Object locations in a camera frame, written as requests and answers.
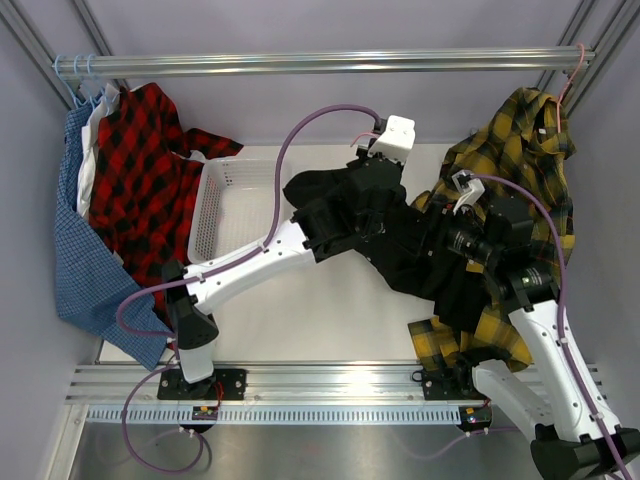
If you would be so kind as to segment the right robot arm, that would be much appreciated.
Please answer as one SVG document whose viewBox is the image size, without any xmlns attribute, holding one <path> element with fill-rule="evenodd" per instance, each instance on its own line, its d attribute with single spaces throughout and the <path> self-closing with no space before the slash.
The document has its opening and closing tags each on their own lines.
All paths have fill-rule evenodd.
<svg viewBox="0 0 640 480">
<path fill-rule="evenodd" d="M 490 293 L 532 355 L 547 396 L 541 398 L 488 354 L 452 374 L 462 396 L 492 400 L 527 439 L 545 479 L 629 478 L 639 432 L 625 428 L 599 392 L 575 342 L 561 290 L 548 264 L 534 259 L 534 226 L 526 203 L 493 201 L 484 222 L 470 213 L 470 195 L 431 203 L 425 251 L 433 260 L 465 259 L 482 266 Z"/>
</svg>

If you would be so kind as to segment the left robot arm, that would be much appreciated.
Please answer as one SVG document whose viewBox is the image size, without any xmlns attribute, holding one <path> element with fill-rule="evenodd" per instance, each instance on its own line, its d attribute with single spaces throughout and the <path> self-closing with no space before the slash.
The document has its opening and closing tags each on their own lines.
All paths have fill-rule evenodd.
<svg viewBox="0 0 640 480">
<path fill-rule="evenodd" d="M 346 168 L 326 171 L 326 183 L 313 182 L 310 172 L 302 172 L 296 178 L 311 196 L 265 238 L 215 260 L 164 266 L 163 277 L 170 284 L 165 304 L 184 392 L 202 399 L 214 388 L 215 310 L 285 271 L 318 264 L 381 236 L 391 211 L 406 199 L 403 170 L 401 160 L 360 151 Z"/>
</svg>

